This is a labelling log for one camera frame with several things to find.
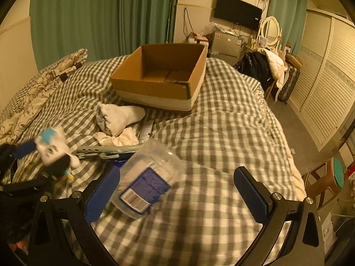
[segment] wall-mounted tv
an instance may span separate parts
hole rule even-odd
[[[257,31],[262,10],[241,0],[217,0],[214,17]]]

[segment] bed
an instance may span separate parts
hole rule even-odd
[[[97,104],[123,105],[109,77],[125,58],[85,63],[47,101],[19,143],[47,126],[62,126],[72,151],[98,145]],[[109,203],[92,223],[119,265],[234,265],[261,229],[235,189],[233,172],[238,166],[245,166],[271,193],[287,199],[305,197],[301,176],[260,83],[222,60],[208,58],[206,63],[205,81],[191,114],[146,107],[145,118],[131,126],[137,137],[150,133],[166,144],[186,161],[186,168],[171,192],[144,217],[133,220]],[[11,100],[0,121],[22,103],[26,87]],[[38,153],[26,156],[14,181],[32,179],[41,166]],[[59,182],[55,196],[83,190],[100,175],[97,167],[97,161],[83,160],[81,168],[72,171],[75,180]],[[285,224],[268,261],[275,259],[287,228]],[[76,254],[85,260],[73,234],[70,237]]]

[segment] white sock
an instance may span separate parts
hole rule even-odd
[[[102,103],[99,103],[98,106],[102,113],[102,115],[100,113],[97,115],[101,130],[114,137],[120,135],[128,125],[143,119],[146,114],[145,110],[138,106],[117,106]],[[102,116],[107,129],[102,127]]]

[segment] teal curtain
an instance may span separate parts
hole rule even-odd
[[[87,61],[132,53],[145,43],[172,42],[176,0],[31,0],[37,68],[80,48]]]
[[[268,16],[274,16],[282,29],[281,46],[291,44],[291,52],[297,55],[306,21],[307,0],[270,0]]]

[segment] metal screw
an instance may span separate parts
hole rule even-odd
[[[72,195],[73,198],[78,199],[81,196],[81,192],[80,191],[75,191]]]
[[[46,195],[43,195],[40,199],[41,202],[45,202],[48,200],[48,197]]]
[[[282,195],[280,193],[277,193],[277,192],[273,193],[272,196],[276,200],[281,200],[282,199]]]
[[[308,204],[313,204],[313,199],[311,198],[311,197],[307,197],[306,198],[306,202],[308,203]]]

